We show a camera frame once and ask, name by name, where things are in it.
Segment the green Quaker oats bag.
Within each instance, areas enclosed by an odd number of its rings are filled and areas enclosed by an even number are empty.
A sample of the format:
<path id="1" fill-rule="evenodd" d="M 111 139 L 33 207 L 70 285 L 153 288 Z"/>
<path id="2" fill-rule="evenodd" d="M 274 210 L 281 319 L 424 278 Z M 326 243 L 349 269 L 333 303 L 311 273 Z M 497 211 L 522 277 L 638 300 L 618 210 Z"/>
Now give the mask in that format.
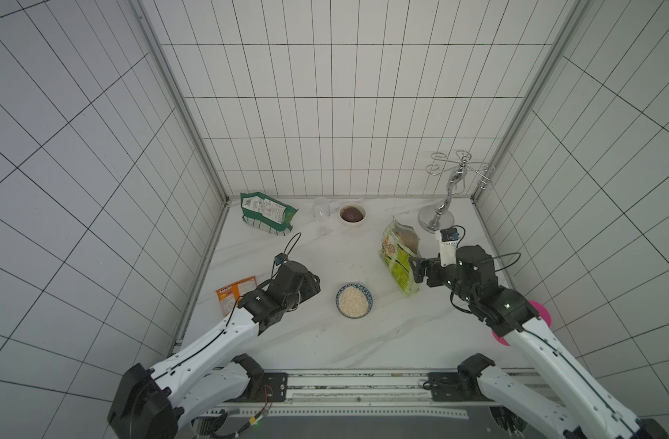
<path id="1" fill-rule="evenodd" d="M 383 232 L 379 256 L 393 277 L 401 294 L 405 297 L 418 292 L 418 284 L 414 280 L 410 259 L 418 257 L 420 237 L 414 228 L 392 219 Z"/>

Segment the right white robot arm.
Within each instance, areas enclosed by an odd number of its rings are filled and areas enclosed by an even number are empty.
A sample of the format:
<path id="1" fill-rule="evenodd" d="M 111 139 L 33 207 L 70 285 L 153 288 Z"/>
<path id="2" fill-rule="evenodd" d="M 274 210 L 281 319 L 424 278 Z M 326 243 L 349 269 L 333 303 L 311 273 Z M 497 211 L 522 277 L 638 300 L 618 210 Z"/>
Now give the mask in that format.
<path id="1" fill-rule="evenodd" d="M 665 438 L 656 420 L 641 418 L 612 396 L 555 337 L 539 311 L 519 292 L 502 286 L 495 260 L 479 246 L 439 257 L 410 258 L 416 283 L 445 286 L 452 298 L 531 363 L 559 397 L 551 402 L 518 382 L 488 357 L 475 354 L 457 369 L 457 391 L 484 397 L 518 415 L 547 438 Z"/>

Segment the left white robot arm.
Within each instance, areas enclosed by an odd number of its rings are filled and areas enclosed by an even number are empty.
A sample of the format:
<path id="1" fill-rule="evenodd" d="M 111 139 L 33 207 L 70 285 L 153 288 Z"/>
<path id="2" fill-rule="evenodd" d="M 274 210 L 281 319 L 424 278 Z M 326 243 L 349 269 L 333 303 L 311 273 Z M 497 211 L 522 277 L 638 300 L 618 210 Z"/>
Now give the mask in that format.
<path id="1" fill-rule="evenodd" d="M 120 438 L 173 438 L 217 404 L 259 395 L 263 369 L 238 350 L 320 291 L 317 275 L 282 261 L 202 337 L 151 367 L 130 367 L 109 409 L 109 427 Z"/>

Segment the blue patterned breakfast bowl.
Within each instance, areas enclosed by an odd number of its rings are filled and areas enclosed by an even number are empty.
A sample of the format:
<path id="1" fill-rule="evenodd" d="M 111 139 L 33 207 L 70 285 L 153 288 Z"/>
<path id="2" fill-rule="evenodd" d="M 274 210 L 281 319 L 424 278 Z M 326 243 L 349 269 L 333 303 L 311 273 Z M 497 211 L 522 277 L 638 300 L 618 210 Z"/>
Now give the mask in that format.
<path id="1" fill-rule="evenodd" d="M 335 303 L 339 312 L 351 319 L 367 316 L 373 308 L 373 296 L 360 284 L 343 285 L 337 292 Z"/>

